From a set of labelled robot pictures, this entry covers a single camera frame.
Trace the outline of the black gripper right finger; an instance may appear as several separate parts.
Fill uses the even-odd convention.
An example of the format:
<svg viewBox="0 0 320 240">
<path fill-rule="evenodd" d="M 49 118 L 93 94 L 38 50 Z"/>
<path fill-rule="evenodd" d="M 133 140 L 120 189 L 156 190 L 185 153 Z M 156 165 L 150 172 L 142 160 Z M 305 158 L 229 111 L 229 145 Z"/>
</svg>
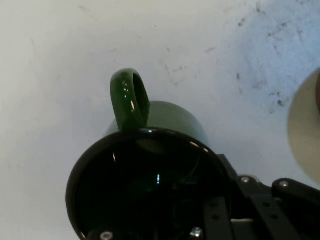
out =
<svg viewBox="0 0 320 240">
<path fill-rule="evenodd" d="M 318 240 L 320 191 L 290 178 L 271 186 L 238 175 L 223 154 L 230 178 L 230 227 L 235 240 Z"/>
</svg>

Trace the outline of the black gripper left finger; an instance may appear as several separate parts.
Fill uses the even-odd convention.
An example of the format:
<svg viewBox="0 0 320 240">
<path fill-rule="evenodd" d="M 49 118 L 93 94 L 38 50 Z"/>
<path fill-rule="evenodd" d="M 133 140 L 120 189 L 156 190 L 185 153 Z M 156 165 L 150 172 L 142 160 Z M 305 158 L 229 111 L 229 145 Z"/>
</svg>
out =
<svg viewBox="0 0 320 240">
<path fill-rule="evenodd" d="M 224 197 L 161 201 L 146 211 L 125 213 L 89 231 L 89 240 L 230 240 Z"/>
</svg>

